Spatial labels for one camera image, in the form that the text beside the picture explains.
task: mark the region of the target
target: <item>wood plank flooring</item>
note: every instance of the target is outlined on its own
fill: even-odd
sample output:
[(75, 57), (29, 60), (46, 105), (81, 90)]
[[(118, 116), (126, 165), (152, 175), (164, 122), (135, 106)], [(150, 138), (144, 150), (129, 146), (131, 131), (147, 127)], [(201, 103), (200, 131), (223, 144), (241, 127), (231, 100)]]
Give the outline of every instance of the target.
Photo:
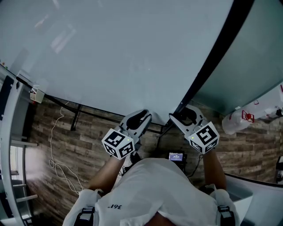
[[(229, 136), (221, 128), (222, 117), (219, 114), (201, 105), (193, 104), (201, 108), (203, 114), (214, 123), (220, 134), (220, 142), (216, 151), (226, 173), (254, 180), (274, 181), (275, 164), (278, 157), (282, 155), (281, 119), (277, 119), (271, 124), (258, 121), (249, 128)], [(68, 105), (77, 107), (77, 104), (74, 103)], [(38, 147), (27, 147), (25, 153), (27, 186), (31, 194), (38, 195), (37, 199), (31, 201), (34, 213), (35, 215), (42, 214), (54, 225), (63, 223), (66, 214), (78, 197), (75, 192), (69, 189), (66, 180), (58, 178), (55, 169), (49, 165), (51, 129), (57, 118), (60, 117), (60, 108), (46, 99), (36, 107), (29, 141), (38, 143)], [(88, 107), (83, 107), (83, 110), (119, 121), (123, 118)], [(80, 113), (76, 130), (70, 131), (74, 113), (66, 109), (63, 109), (62, 113), (65, 117), (57, 122), (53, 130), (54, 161), (66, 164), (86, 188), (91, 177), (109, 159), (101, 139), (117, 123)], [(151, 125), (150, 128), (157, 131), (161, 129), (157, 125)], [(147, 132), (142, 137), (142, 147), (139, 150), (142, 158), (157, 153), (155, 149), (158, 136), (156, 133)], [(188, 145), (184, 140), (184, 135), (176, 128), (170, 130), (160, 139), (157, 149), (161, 157), (170, 150), (185, 151), (188, 155), (186, 172), (188, 175), (191, 174), (198, 162), (199, 154)], [(76, 177), (68, 172), (66, 167), (63, 167), (63, 170), (75, 188), (80, 190)], [(62, 172), (60, 170), (57, 172), (62, 177)], [(202, 161), (191, 180), (195, 186), (203, 185)]]

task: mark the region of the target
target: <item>white t-shirt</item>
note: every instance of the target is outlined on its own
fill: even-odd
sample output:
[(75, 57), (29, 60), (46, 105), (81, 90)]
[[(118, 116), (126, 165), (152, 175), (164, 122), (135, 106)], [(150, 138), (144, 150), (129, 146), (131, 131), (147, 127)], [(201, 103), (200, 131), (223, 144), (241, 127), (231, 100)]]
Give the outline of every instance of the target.
[(214, 191), (210, 196), (203, 193), (167, 159), (143, 159), (110, 193), (101, 198), (97, 192), (83, 190), (63, 226), (73, 226), (84, 207), (95, 207), (94, 226), (142, 226), (156, 212), (177, 226), (217, 225), (219, 205), (229, 206), (239, 224), (235, 206), (225, 190)]

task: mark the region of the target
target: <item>forearm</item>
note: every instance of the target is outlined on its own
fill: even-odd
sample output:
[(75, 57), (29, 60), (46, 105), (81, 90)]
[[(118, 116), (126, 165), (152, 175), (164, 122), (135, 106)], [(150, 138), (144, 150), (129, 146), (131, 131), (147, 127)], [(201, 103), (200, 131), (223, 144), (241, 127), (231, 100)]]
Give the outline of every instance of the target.
[(217, 189), (226, 190), (226, 177), (215, 150), (211, 150), (203, 155), (203, 166), (205, 183), (207, 185), (215, 184)]
[(118, 160), (115, 157), (111, 157), (91, 179), (88, 189), (101, 189), (103, 191), (103, 195), (109, 193), (115, 184), (118, 173), (123, 166), (124, 161), (125, 158)]

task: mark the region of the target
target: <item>large curved white panel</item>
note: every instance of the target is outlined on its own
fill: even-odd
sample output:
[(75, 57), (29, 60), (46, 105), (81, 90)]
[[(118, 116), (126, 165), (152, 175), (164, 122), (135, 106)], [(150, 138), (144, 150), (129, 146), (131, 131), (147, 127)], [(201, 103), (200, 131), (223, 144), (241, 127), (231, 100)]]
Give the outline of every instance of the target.
[(0, 59), (55, 97), (164, 124), (232, 0), (3, 0)]

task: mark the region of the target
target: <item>display screen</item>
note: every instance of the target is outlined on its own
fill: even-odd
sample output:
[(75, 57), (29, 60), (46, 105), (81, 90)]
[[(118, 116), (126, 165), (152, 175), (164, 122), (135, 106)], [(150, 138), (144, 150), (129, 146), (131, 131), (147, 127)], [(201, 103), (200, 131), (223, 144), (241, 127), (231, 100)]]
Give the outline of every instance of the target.
[(171, 161), (182, 161), (183, 154), (182, 153), (169, 153), (169, 160)]

